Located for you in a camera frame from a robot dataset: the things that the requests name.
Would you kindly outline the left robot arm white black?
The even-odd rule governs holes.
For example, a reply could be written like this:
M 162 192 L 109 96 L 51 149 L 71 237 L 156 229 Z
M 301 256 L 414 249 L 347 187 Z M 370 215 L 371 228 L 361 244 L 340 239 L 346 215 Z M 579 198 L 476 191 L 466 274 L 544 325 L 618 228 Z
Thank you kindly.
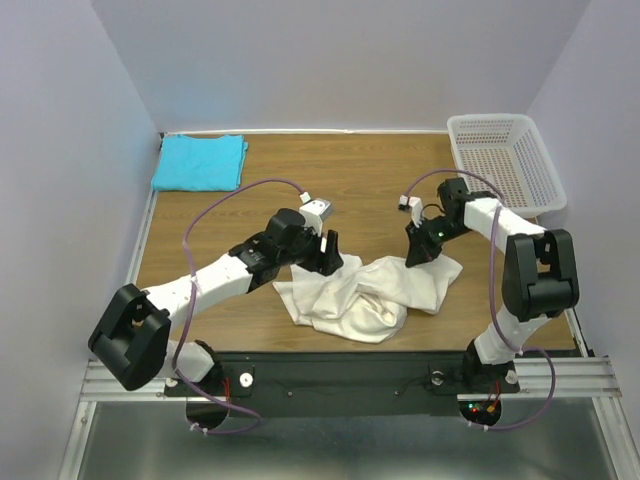
M 138 390 L 159 374 L 184 375 L 199 393 L 215 392 L 223 371 L 203 344 L 171 340 L 197 313 L 273 281 L 281 268 L 297 265 L 329 276 L 342 267 L 338 234 L 324 232 L 332 206 L 311 200 L 299 209 L 281 208 L 265 229 L 232 247 L 213 263 L 174 281 L 139 289 L 119 288 L 88 347 L 127 391 Z

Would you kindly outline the white plastic basket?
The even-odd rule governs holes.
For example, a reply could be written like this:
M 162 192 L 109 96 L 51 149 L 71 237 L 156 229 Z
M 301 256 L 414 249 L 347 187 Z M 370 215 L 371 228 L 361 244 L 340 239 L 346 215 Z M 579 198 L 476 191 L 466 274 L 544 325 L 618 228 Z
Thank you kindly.
M 564 188 L 535 122 L 522 114 L 468 114 L 447 121 L 456 168 L 472 172 L 471 191 L 489 181 L 506 206 L 536 218 L 567 205 Z

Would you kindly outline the aluminium frame rail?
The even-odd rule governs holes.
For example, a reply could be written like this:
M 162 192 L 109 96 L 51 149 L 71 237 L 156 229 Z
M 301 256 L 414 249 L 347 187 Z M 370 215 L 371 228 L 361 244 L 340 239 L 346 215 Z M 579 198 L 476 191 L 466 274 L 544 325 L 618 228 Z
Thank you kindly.
M 243 185 L 263 178 L 284 177 L 312 194 L 337 204 L 329 227 L 340 232 L 340 246 L 353 249 L 365 261 L 401 254 L 405 234 L 400 213 L 392 202 L 416 176 L 438 168 L 453 168 L 448 137 L 444 134 L 266 134 L 248 135 Z M 216 207 L 194 228 L 189 245 L 197 265 L 209 263 L 245 237 L 261 230 L 283 206 L 293 207 L 295 189 L 269 182 L 253 187 Z M 125 283 L 141 288 L 164 283 L 188 273 L 181 247 L 185 229 L 199 212 L 223 193 L 151 192 L 143 214 L 140 239 Z M 488 246 L 478 234 L 448 247 L 464 270 L 435 317 L 411 310 L 406 326 L 381 345 L 368 345 L 294 326 L 272 286 L 226 300 L 199 314 L 188 340 L 203 340 L 219 352 L 284 353 L 443 353 L 461 354 L 472 334 L 489 321 L 487 286 Z M 543 327 L 543 346 L 570 347 L 567 313 Z M 549 352 L 556 368 L 556 398 L 618 397 L 612 365 L 604 358 L 580 357 L 578 350 Z M 521 394 L 541 397 L 550 385 L 550 370 L 535 352 L 516 361 Z

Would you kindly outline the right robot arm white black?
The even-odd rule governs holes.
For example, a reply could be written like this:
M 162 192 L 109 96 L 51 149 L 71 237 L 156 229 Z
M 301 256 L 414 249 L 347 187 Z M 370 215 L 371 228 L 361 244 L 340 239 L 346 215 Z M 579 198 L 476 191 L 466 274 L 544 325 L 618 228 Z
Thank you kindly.
M 435 261 L 445 242 L 471 231 L 490 243 L 489 258 L 501 252 L 502 278 L 489 280 L 491 320 L 468 345 L 460 366 L 463 385 L 482 390 L 506 378 L 529 338 L 549 320 L 574 307 L 579 281 L 573 240 L 564 229 L 548 230 L 504 206 L 491 191 L 469 191 L 462 178 L 447 179 L 437 189 L 440 213 L 428 218 L 418 197 L 404 194 L 399 209 L 411 220 L 405 231 L 405 264 Z

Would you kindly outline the white t shirt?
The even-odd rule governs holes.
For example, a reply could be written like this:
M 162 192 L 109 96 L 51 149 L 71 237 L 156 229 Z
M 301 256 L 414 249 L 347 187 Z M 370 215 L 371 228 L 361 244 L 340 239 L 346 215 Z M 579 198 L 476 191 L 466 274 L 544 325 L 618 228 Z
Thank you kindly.
M 346 254 L 343 260 L 330 276 L 292 266 L 292 279 L 273 287 L 295 325 L 368 344 L 397 334 L 410 309 L 437 314 L 463 271 L 446 255 L 411 268 L 396 256 L 367 265 L 355 255 Z

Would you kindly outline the folded blue t shirt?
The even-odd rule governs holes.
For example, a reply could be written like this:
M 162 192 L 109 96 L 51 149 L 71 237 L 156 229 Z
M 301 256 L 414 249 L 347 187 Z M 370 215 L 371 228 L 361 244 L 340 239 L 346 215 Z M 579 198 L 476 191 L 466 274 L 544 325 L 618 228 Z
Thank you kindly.
M 247 150 L 242 135 L 166 136 L 151 188 L 157 192 L 233 191 L 241 184 Z

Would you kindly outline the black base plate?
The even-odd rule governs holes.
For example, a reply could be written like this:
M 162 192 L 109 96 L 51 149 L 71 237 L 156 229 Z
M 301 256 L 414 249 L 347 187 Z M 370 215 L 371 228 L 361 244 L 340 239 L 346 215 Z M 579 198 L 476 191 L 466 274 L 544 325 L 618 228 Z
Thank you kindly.
M 221 352 L 198 387 L 263 418 L 457 415 L 465 395 L 516 393 L 514 366 L 470 366 L 460 351 Z

